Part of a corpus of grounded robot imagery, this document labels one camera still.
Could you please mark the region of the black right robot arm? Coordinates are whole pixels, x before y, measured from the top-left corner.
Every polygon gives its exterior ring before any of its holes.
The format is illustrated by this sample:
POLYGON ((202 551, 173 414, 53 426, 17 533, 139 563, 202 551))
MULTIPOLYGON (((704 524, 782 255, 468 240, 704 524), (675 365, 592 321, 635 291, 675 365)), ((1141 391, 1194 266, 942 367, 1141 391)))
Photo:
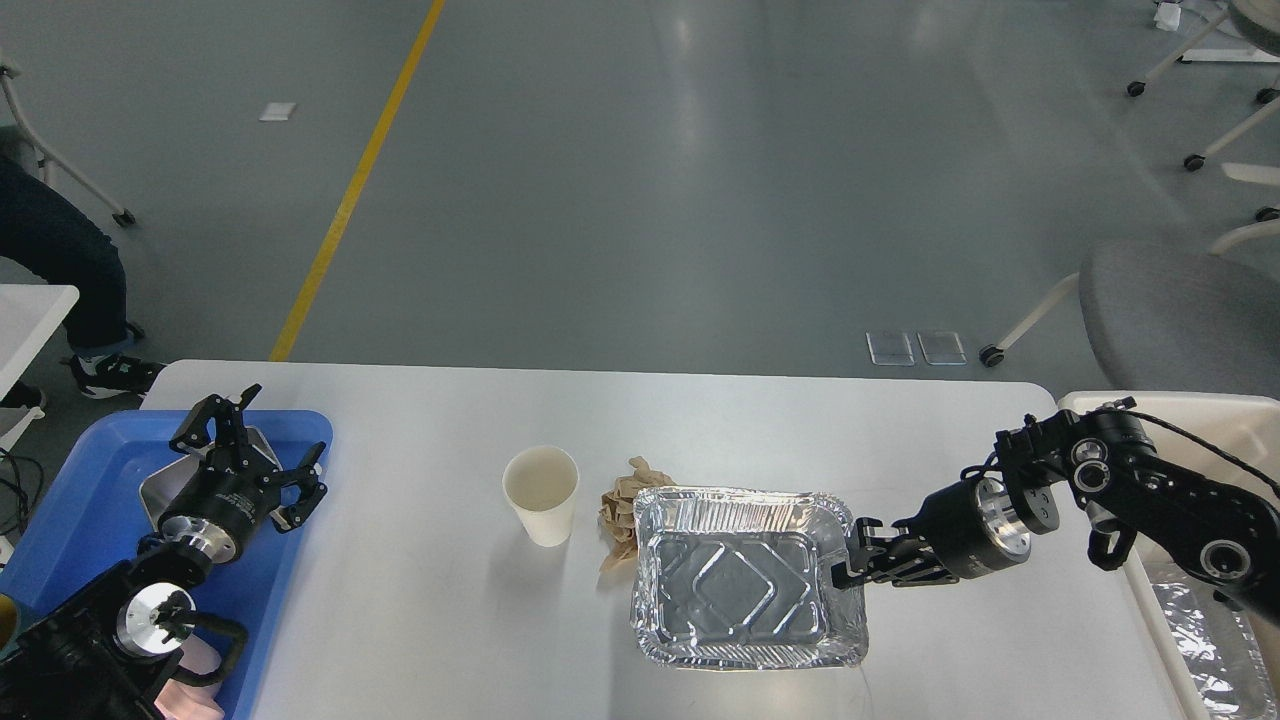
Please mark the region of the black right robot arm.
POLYGON ((1052 487, 1064 483, 1089 518, 1087 556, 1112 571, 1147 538, 1230 609, 1277 624, 1277 507, 1254 492, 1160 457, 1148 427, 1199 437, 1137 411, 1133 397, 1089 413, 1064 409, 1001 430, 988 457, 928 495, 916 514, 881 533, 860 518, 847 559, 831 570, 844 591, 951 585, 1028 560, 1030 539, 1059 528, 1052 487))

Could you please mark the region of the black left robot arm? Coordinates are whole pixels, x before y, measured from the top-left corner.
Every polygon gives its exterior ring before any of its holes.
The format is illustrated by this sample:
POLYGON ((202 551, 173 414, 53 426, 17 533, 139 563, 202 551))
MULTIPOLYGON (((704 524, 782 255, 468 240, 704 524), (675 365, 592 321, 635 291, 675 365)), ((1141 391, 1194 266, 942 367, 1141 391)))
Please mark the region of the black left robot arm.
POLYGON ((250 716, 333 438, 256 393, 77 441, 3 570, 5 719, 160 719, 166 683, 250 716))

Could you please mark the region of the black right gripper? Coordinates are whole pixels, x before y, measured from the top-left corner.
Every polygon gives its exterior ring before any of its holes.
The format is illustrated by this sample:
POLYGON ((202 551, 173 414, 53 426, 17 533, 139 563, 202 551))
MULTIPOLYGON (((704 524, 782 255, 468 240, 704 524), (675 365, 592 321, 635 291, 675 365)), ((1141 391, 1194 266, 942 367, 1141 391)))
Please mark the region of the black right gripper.
POLYGON ((831 580, 836 589, 952 585, 1021 565, 1030 550, 1030 532, 1005 483, 995 477, 969 478, 928 495, 910 518, 888 525, 858 518, 850 560, 831 568, 831 580), (925 544, 931 557, 906 557, 925 544))

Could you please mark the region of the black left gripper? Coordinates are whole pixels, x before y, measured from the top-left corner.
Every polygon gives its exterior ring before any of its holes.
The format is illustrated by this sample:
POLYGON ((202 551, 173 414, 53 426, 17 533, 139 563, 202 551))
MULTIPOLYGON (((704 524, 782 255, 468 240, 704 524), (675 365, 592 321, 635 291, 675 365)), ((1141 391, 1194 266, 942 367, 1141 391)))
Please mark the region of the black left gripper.
POLYGON ((325 441, 310 446, 289 470, 276 470, 250 442, 244 410, 261 389, 251 384, 238 400, 210 395, 178 425, 169 447, 197 457, 191 471, 196 478, 161 516, 155 532, 161 542, 188 546, 214 565, 234 562, 268 516, 285 534, 301 528, 325 498, 325 441), (291 487, 298 489, 296 501, 280 505, 280 489, 291 487))

